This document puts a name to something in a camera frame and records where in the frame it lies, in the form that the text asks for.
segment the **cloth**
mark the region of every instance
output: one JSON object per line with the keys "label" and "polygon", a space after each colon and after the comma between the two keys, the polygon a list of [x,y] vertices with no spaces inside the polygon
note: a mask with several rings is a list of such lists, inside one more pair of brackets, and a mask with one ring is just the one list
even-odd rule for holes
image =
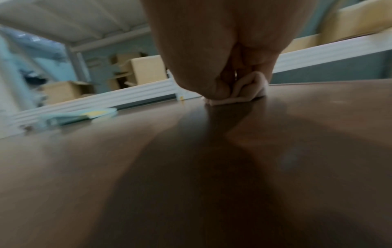
{"label": "cloth", "polygon": [[267,95],[268,81],[264,74],[259,71],[254,71],[233,85],[232,95],[223,100],[209,100],[203,98],[206,104],[211,106],[226,105],[233,103],[250,102],[255,98]]}

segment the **table surface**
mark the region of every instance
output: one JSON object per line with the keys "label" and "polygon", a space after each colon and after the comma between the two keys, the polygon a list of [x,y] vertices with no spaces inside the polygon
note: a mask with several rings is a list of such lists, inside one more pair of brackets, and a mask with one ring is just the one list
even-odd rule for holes
{"label": "table surface", "polygon": [[392,80],[0,140],[0,247],[392,247]]}

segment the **box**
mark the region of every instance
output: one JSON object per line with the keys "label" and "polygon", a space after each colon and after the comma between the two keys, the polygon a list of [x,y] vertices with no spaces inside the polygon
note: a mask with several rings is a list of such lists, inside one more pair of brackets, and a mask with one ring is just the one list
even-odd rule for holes
{"label": "box", "polygon": [[392,0],[366,0],[339,9],[343,2],[336,2],[325,16],[320,26],[320,45],[374,34],[392,27]]}
{"label": "box", "polygon": [[146,56],[143,53],[125,53],[125,54],[115,54],[109,57],[109,62],[111,65],[117,65],[121,72],[133,72],[133,67],[131,59],[140,58]]}
{"label": "box", "polygon": [[109,88],[111,90],[125,89],[137,85],[135,74],[125,73],[115,76],[108,80]]}
{"label": "box", "polygon": [[167,79],[166,67],[160,55],[131,60],[138,85]]}
{"label": "box", "polygon": [[48,96],[48,104],[71,101],[95,93],[93,85],[78,81],[50,83],[42,85],[41,88]]}
{"label": "box", "polygon": [[292,51],[298,51],[310,47],[315,47],[317,46],[318,37],[319,35],[315,34],[315,35],[310,35],[310,36],[295,39],[282,53],[285,54]]}

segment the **upper shelf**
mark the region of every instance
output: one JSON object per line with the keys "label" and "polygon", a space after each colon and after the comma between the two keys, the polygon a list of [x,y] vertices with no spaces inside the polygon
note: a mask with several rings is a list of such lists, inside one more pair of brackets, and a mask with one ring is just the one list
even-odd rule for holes
{"label": "upper shelf", "polygon": [[0,25],[75,51],[146,34],[146,23],[139,0],[0,0]]}

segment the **wooden table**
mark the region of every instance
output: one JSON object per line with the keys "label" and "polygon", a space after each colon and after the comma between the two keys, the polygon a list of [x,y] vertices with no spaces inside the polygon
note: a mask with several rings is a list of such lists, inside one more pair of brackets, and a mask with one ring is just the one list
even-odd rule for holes
{"label": "wooden table", "polygon": [[391,247],[392,80],[0,141],[0,247]]}

